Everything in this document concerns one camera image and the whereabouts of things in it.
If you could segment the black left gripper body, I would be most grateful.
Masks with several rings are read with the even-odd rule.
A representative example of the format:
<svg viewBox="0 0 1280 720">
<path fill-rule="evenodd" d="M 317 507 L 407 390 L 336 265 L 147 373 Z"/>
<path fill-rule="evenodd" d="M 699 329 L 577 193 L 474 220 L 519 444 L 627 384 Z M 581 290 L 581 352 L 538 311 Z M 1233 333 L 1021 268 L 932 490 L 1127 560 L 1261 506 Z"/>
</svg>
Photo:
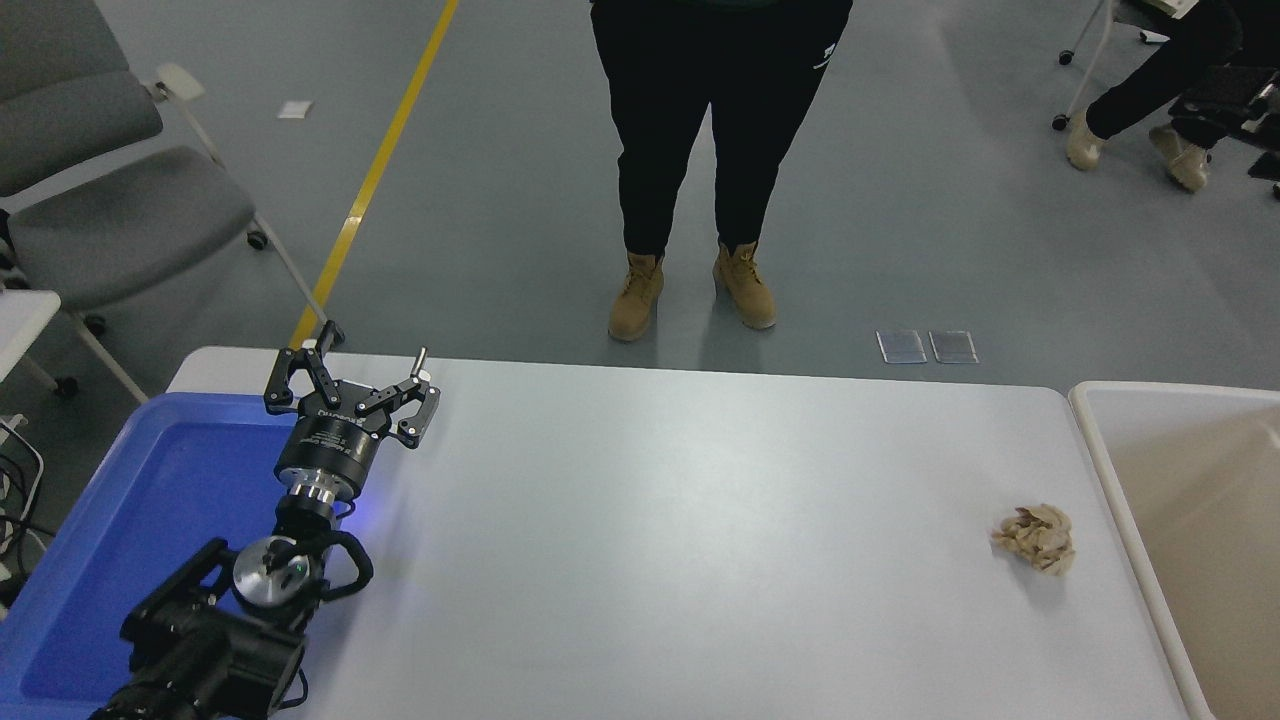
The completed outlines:
<svg viewBox="0 0 1280 720">
<path fill-rule="evenodd" d="M 276 479 L 296 486 L 307 479 L 337 484 L 338 495 L 360 495 L 369 478 L 390 415 L 360 416 L 357 406 L 375 395 L 370 386 L 339 386 L 340 404 L 328 407 L 315 391 L 300 401 L 298 420 L 276 461 Z"/>
</svg>

